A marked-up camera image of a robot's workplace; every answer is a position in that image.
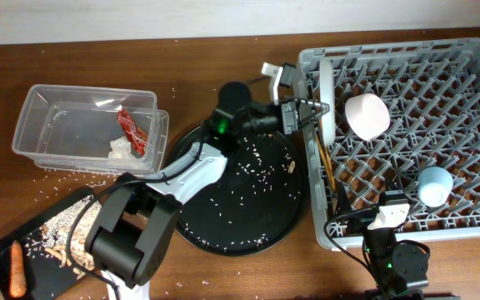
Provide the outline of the red snack wrapper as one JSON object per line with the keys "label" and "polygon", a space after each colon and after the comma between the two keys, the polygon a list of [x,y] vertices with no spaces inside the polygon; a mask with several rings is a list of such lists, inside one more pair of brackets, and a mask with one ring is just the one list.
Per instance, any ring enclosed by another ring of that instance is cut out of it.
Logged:
{"label": "red snack wrapper", "polygon": [[122,109],[117,113],[117,122],[135,151],[143,156],[147,151],[148,135],[137,126],[131,115]]}

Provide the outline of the orange carrot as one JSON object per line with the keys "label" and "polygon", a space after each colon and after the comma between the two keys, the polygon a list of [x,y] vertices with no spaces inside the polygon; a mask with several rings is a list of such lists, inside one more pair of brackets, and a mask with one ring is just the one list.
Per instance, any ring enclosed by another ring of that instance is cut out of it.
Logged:
{"label": "orange carrot", "polygon": [[12,298],[20,298],[27,291],[27,279],[24,271],[23,250],[18,241],[11,245],[11,265],[9,279],[9,295]]}

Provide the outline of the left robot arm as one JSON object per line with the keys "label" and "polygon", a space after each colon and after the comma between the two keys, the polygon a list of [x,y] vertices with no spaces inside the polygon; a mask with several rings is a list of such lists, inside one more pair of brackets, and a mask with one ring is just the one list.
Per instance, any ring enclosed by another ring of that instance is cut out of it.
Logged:
{"label": "left robot arm", "polygon": [[262,104],[253,101],[245,83],[222,86],[217,106],[185,154],[146,177],[126,172],[92,199],[102,206],[84,247],[109,298],[149,297],[149,282],[165,257],[182,206],[222,177],[240,148],[240,134],[294,133],[331,111],[328,103],[300,97]]}

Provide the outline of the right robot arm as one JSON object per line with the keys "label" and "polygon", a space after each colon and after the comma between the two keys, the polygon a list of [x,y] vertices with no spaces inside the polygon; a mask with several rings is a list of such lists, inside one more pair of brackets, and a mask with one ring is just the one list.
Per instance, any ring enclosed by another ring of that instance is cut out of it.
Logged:
{"label": "right robot arm", "polygon": [[[387,182],[376,203],[354,209],[344,185],[337,185],[334,216],[324,225],[324,234],[341,252],[360,263],[376,287],[364,293],[366,299],[424,299],[428,286],[430,248],[413,240],[399,240],[396,231],[407,221],[413,201],[394,182]],[[344,223],[346,232],[362,236],[359,259],[345,250],[329,233],[332,223]]]}

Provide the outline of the grey plate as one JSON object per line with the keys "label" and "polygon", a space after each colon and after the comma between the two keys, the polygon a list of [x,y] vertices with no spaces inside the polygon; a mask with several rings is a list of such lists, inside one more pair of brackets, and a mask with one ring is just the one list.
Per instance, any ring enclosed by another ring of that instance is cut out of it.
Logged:
{"label": "grey plate", "polygon": [[319,66],[320,101],[326,105],[327,111],[322,115],[319,126],[322,132],[322,142],[325,147],[334,143],[336,137],[335,97],[333,62],[324,57]]}

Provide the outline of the wooden chopstick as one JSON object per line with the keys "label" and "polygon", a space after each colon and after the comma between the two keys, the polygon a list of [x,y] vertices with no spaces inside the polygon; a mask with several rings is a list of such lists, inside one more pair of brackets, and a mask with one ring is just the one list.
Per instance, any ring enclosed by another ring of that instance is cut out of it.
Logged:
{"label": "wooden chopstick", "polygon": [[333,96],[321,98],[320,103],[323,105],[321,110],[323,115],[318,119],[318,149],[320,151],[323,167],[327,174],[329,186],[332,191],[335,191],[336,183],[328,150],[329,146],[334,143],[336,136],[334,98]]}
{"label": "wooden chopstick", "polygon": [[327,180],[328,180],[329,186],[330,186],[330,188],[333,192],[336,192],[337,188],[336,188],[336,183],[335,183],[335,179],[334,179],[334,176],[333,176],[333,168],[332,168],[332,164],[331,164],[330,155],[328,153],[328,148],[325,147],[320,142],[320,139],[319,139],[318,135],[316,135],[316,139],[317,139],[317,146],[318,146],[319,155],[320,155],[320,158],[322,160],[323,167],[324,167],[324,169],[326,171],[326,174],[327,174]]}

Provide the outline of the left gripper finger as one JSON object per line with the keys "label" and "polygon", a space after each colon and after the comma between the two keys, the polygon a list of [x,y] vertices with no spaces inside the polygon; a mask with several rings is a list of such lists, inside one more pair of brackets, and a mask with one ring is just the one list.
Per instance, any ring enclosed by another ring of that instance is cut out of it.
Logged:
{"label": "left gripper finger", "polygon": [[300,120],[300,128],[306,127],[310,123],[317,122],[321,117],[323,117],[325,114],[329,113],[330,109],[323,109],[320,111],[312,111],[311,114],[307,115],[305,118]]}
{"label": "left gripper finger", "polygon": [[300,103],[306,104],[312,108],[319,108],[320,110],[329,110],[330,105],[324,102],[316,102],[313,99],[298,98]]}

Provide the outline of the pile of peanut shells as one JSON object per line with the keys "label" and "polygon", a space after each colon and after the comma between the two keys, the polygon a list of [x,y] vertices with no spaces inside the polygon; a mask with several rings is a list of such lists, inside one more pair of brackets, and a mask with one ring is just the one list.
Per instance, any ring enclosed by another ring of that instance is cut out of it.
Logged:
{"label": "pile of peanut shells", "polygon": [[70,250],[68,251],[66,247],[69,227],[55,228],[49,227],[48,225],[41,226],[42,245],[45,252],[59,260],[60,268],[72,267],[73,272],[77,274],[77,279],[82,278],[85,273],[73,265],[70,257],[88,271],[95,270],[93,257],[85,251],[84,247],[87,233],[88,230],[77,227],[72,235]]}

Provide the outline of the blue cup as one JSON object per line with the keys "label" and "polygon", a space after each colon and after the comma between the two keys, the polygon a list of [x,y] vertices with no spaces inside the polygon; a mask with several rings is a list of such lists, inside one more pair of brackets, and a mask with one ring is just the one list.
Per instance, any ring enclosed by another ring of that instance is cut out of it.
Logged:
{"label": "blue cup", "polygon": [[442,206],[453,189],[452,175],[442,167],[424,168],[418,174],[417,183],[419,201],[431,208]]}

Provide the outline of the white tissue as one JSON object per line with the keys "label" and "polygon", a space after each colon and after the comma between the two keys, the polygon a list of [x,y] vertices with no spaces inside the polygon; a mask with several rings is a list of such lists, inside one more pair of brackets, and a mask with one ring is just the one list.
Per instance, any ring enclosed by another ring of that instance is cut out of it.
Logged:
{"label": "white tissue", "polygon": [[132,155],[132,144],[125,136],[110,142],[111,151],[107,157],[112,159],[134,159]]}

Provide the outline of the pile of rice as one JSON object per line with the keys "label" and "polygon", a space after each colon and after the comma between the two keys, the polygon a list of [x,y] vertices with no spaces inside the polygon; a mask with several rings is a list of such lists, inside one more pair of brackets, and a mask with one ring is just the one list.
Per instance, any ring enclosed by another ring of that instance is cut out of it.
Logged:
{"label": "pile of rice", "polygon": [[[75,202],[73,205],[69,206],[68,208],[63,209],[61,212],[56,214],[54,217],[49,218],[43,225],[48,225],[49,227],[55,227],[55,228],[60,228],[60,227],[69,227],[69,232],[71,229],[71,226],[74,224],[76,217],[78,214],[84,209],[84,207],[90,202],[92,199],[91,196],[86,196],[82,199],[79,199],[77,202]],[[85,230],[88,230],[88,233],[96,220],[96,217],[98,216],[98,213],[100,209],[102,208],[102,205],[99,202],[95,202],[86,212],[85,214],[81,217],[79,223],[77,224],[77,227],[84,228]],[[29,235],[26,236],[26,242],[24,249],[26,251],[27,256],[34,257],[36,253],[40,253],[41,251],[45,251],[43,247],[43,241],[42,241],[42,234],[41,234],[41,226],[39,229],[39,234],[40,237],[33,237],[33,234],[30,233]]]}

